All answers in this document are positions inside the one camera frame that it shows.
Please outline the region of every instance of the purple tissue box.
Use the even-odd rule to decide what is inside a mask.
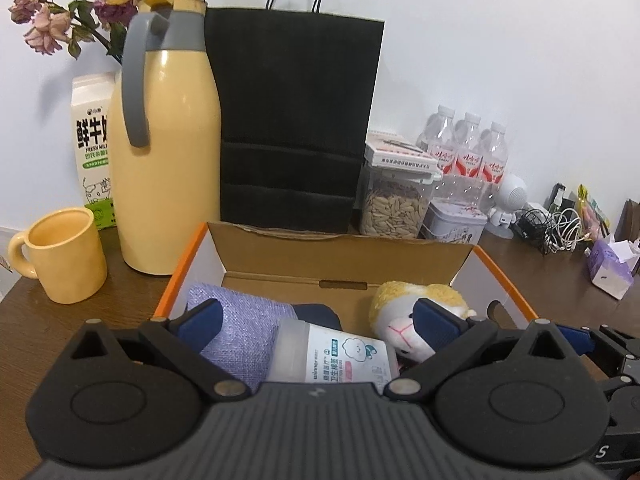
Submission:
[[[597,240],[587,260],[591,283],[621,300],[634,282],[627,264],[621,263],[616,253],[604,240]]]

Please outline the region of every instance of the sunflower seeds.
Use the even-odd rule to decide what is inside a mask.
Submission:
[[[428,203],[420,187],[386,179],[375,181],[364,201],[360,233],[417,238]]]

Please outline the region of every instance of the gray handle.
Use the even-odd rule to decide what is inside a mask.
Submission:
[[[145,53],[149,36],[161,41],[169,20],[157,12],[140,12],[129,25],[122,53],[122,114],[129,143],[136,148],[149,145],[145,112]]]

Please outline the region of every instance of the mug handle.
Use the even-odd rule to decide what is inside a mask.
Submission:
[[[26,237],[27,233],[25,231],[22,231],[18,234],[15,234],[14,237],[11,238],[11,241],[9,241],[9,248],[7,251],[9,265],[20,272],[20,274],[25,278],[37,280],[38,275],[36,274],[35,267],[33,267],[33,264],[30,264],[22,254],[22,246],[25,244]]]

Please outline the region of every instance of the wooden table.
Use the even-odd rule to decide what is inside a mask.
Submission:
[[[114,328],[151,316],[168,282],[135,272],[120,254],[116,229],[100,233],[107,282],[82,303],[51,303],[38,282],[20,279],[0,304],[0,480],[15,480],[39,462],[24,424],[31,393],[85,319]],[[481,245],[539,316],[573,326],[607,323],[640,336],[640,286],[617,302],[591,285],[584,256],[542,256],[519,240],[484,234]]]
[[[40,461],[24,423],[27,401],[84,320],[137,326],[153,314],[169,282],[128,267],[115,228],[100,238],[109,275],[88,300],[55,304],[39,282],[21,278],[0,303],[0,480],[21,478]]]
[[[540,317],[571,326],[608,324],[640,337],[640,278],[618,301],[591,283],[584,254],[543,256],[514,238],[484,233],[482,248]]]

